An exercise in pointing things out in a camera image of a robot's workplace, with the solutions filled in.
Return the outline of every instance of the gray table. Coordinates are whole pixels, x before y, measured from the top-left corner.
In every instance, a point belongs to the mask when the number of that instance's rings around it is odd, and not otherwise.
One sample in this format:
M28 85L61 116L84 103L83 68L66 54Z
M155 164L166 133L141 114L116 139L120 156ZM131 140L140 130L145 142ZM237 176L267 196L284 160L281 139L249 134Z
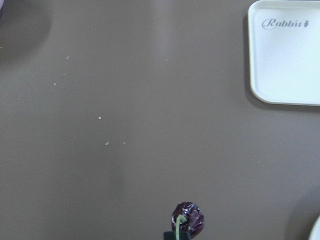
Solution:
M6 0L0 239L161 240L192 201L197 240L305 240L320 108L251 93L251 3Z

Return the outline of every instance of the dark purple fruit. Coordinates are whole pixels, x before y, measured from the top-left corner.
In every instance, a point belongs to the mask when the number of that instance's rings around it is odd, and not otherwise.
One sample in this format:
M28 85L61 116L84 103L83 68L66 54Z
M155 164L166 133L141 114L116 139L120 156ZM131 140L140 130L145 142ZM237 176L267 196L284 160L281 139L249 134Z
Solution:
M178 204L172 214L171 228L176 230L177 217L183 215L187 221L180 224L180 232L190 233L191 238L198 235L204 228L204 215L201 213L199 207L192 202L182 202Z

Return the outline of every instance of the purple vegetable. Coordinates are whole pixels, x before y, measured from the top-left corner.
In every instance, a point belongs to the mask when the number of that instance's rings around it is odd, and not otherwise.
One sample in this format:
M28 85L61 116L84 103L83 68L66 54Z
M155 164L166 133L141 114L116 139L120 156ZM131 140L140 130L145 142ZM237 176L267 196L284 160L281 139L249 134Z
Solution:
M182 202L176 206L171 219L171 228L173 231L176 229L177 217L179 215L184 216L187 220L180 224L179 231L190 233L191 238L198 235L204 228L204 215L195 203Z

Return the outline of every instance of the white tray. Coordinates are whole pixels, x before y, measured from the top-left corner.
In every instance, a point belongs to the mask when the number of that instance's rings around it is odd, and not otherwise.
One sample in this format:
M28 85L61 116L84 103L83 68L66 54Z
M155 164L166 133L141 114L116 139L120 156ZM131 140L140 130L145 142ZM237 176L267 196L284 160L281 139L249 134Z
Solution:
M254 95L320 105L320 1L260 0L249 8L248 24Z

